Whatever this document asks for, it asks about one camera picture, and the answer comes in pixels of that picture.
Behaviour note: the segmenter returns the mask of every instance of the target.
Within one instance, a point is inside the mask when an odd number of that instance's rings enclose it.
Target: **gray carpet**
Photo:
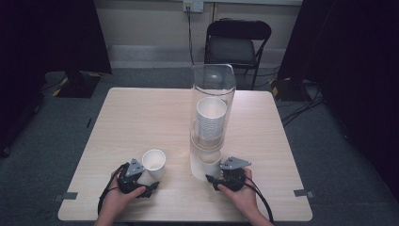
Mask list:
[[[261,74],[273,71],[263,69]],[[56,87],[46,89],[39,113],[10,146],[10,157],[0,159],[0,225],[92,225],[60,221],[60,202],[53,198],[68,189],[106,93],[113,87],[189,89],[190,74],[188,68],[115,69],[101,79],[90,99],[55,98]],[[48,85],[62,76],[46,74]],[[257,84],[267,78],[260,77]],[[250,76],[238,76],[237,81],[248,84]],[[308,87],[311,95],[315,89]],[[283,119],[304,104],[276,101],[276,105]],[[276,225],[399,224],[398,203],[367,159],[346,141],[326,105],[299,115],[285,126],[285,132],[304,187],[315,194],[310,199],[313,219]]]

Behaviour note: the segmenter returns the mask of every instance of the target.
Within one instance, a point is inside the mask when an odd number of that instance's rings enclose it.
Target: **cup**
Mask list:
[[[215,178],[221,175],[221,158],[222,153],[220,151],[216,152],[199,152],[199,161],[202,164],[202,169],[205,175],[210,175]]]
[[[165,163],[167,157],[164,152],[157,149],[152,149],[144,153],[142,164],[150,176],[159,181],[165,174]]]
[[[215,140],[222,136],[227,106],[217,97],[205,97],[197,103],[195,130],[204,140]]]

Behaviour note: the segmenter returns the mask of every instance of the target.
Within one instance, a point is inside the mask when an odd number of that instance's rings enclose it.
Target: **hand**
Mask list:
[[[118,188],[112,189],[114,187],[118,187],[117,177],[114,178],[110,187],[108,188],[111,190],[105,196],[103,208],[96,222],[94,222],[94,225],[96,226],[112,225],[115,218],[124,210],[127,204],[129,204],[129,202],[134,200],[146,190],[145,186],[141,186],[128,194],[123,194]]]
[[[252,180],[251,170],[248,168],[243,169],[247,176],[245,183],[254,186],[249,180]],[[243,186],[240,190],[234,192],[221,184],[217,187],[234,202],[235,207],[249,220],[252,226],[273,225],[262,215],[261,211],[259,211],[258,204],[256,203],[256,193],[252,189]]]

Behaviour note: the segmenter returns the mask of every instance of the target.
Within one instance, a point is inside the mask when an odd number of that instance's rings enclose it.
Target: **table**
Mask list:
[[[64,200],[61,220],[97,218],[97,203],[111,172],[149,149],[167,156],[166,174],[149,199],[130,203],[118,221],[246,221],[212,185],[195,178],[190,169],[190,89],[109,90],[88,144]],[[253,180],[276,221],[312,218],[296,164],[271,93],[237,90],[221,150],[252,162]],[[265,207],[258,198],[261,211]]]

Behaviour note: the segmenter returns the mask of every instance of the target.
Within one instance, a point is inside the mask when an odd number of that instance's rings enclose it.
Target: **black cable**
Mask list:
[[[292,120],[294,120],[300,114],[302,114],[303,112],[307,111],[309,108],[312,108],[312,107],[320,105],[322,102],[324,102],[324,99],[321,99],[318,103],[316,103],[316,104],[314,104],[312,106],[307,105],[307,107],[305,109],[303,109],[300,112],[296,113],[296,115],[294,115],[291,119],[289,119],[287,122],[285,122],[285,124],[283,124],[282,126],[285,127],[288,123],[290,123]]]
[[[266,207],[267,210],[267,214],[269,215],[269,221],[270,223],[274,224],[274,219],[273,219],[273,214],[272,214],[272,210],[269,206],[269,203],[267,203],[267,200],[264,198],[264,196],[262,195],[261,191],[259,189],[256,189],[255,187],[253,187],[252,185],[249,185],[247,183],[244,183],[245,186],[249,187],[251,190],[255,191],[256,194],[258,194],[258,196],[261,198],[264,206]]]
[[[108,189],[109,186],[111,186],[112,181],[114,180],[114,178],[115,178],[115,177],[118,175],[118,173],[120,172],[120,170],[122,170],[123,168],[127,167],[126,164],[121,165],[117,170],[115,170],[114,174],[111,176],[111,179],[109,180],[108,184],[106,185],[106,187],[105,187],[105,189],[104,189],[104,191],[103,191],[103,194],[100,196],[99,204],[98,204],[98,206],[97,206],[97,214],[100,214],[100,211],[101,211],[101,209],[103,208],[103,202],[104,202],[104,199],[105,199],[106,194],[108,194],[108,192],[109,192],[110,190],[113,190],[113,189],[118,188],[118,187],[113,187],[113,188]]]
[[[190,51],[191,64],[194,66],[193,41],[191,39],[191,8],[190,7],[185,7],[185,11],[187,12],[187,19],[188,19],[188,48],[189,48],[189,51]]]
[[[276,76],[275,76],[275,75],[276,75],[277,73],[279,73],[279,72],[276,72],[276,69],[278,69],[278,68],[280,68],[280,67],[281,67],[280,65],[279,65],[279,66],[277,66],[276,68],[274,68],[274,72],[273,72],[273,73],[270,73],[270,74],[265,74],[265,75],[266,75],[266,76],[273,75],[273,78],[272,78],[272,79],[276,78]],[[267,80],[267,82],[265,82],[265,83],[263,83],[263,84],[261,84],[261,85],[254,86],[254,88],[263,87],[263,86],[267,85],[268,83],[270,83],[270,80],[271,80],[271,79]]]
[[[245,183],[245,182],[241,182],[241,181],[237,180],[236,178],[234,178],[234,177],[232,177],[232,176],[230,176],[229,178],[232,179],[232,180],[234,180],[235,182],[243,183],[245,186],[249,187],[249,188],[250,188],[251,190],[253,190],[256,194],[258,194],[258,196],[261,198],[261,200],[262,200],[262,202],[263,202],[263,204],[264,204],[264,207],[266,207],[267,215],[269,216],[269,221],[270,221],[272,224],[274,224],[272,209],[270,208],[269,203],[267,203],[267,200],[264,198],[264,196],[263,196],[261,190],[256,186],[256,184],[252,181],[252,179],[250,179],[250,178],[248,178],[248,177],[246,176],[246,178],[249,179],[249,181],[250,181],[252,184],[254,184],[256,188],[255,188],[254,186],[252,186],[252,185],[249,185],[249,184]]]
[[[65,79],[66,77],[67,77],[67,74],[64,72],[64,76],[62,76],[61,80],[59,80],[58,82],[55,82],[54,84],[52,84],[52,85],[50,85],[50,86],[48,86],[48,87],[45,87],[45,88],[41,89],[40,91],[45,91],[45,90],[47,90],[47,89],[49,89],[49,88],[51,88],[51,87],[54,87],[54,86],[60,84],[62,81],[64,81],[64,79]]]
[[[317,89],[313,99],[307,105],[301,106],[300,108],[296,109],[293,113],[283,118],[281,120],[281,122],[285,122],[283,126],[286,126],[288,123],[290,123],[292,120],[294,120],[296,117],[298,117],[300,114],[307,111],[308,109],[320,105],[324,101],[324,98],[319,99],[320,101],[314,104],[314,101],[317,99],[319,93],[320,93],[320,88]]]

